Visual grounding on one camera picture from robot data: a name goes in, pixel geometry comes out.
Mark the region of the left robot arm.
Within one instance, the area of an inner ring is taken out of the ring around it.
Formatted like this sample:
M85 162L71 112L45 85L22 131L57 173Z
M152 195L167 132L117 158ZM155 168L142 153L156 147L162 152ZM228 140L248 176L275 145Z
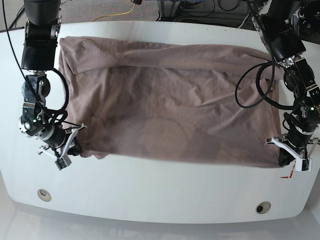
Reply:
M256 67L256 89L265 101L278 110L283 110L283 127L287 133L267 138L266 144L279 148L278 162L281 167L295 162L295 170L309 172L312 168L311 154L319 145L313 134L320 124L320 88L307 60L302 57L306 48L291 22L302 1L300 0L253 0L246 1L252 15L252 23L259 33L271 60ZM269 98L271 88L262 90L260 81L263 71L272 68L271 81L276 67L284 70L284 84L293 93L293 105L281 105Z

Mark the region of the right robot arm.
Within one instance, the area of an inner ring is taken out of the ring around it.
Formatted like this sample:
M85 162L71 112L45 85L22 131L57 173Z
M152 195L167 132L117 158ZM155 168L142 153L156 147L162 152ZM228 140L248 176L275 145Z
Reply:
M54 67L58 34L60 32L61 1L59 0L25 0L24 11L27 16L24 45L19 70L28 71L23 75L23 106L19 119L19 129L27 137L35 137L45 143L39 153L47 153L55 159L60 169L71 164L70 156L78 156L81 147L76 136L85 125L71 123L63 128L68 116L69 87L63 74ZM46 97L51 85L46 72L57 74L64 90L64 103L59 109L46 107Z

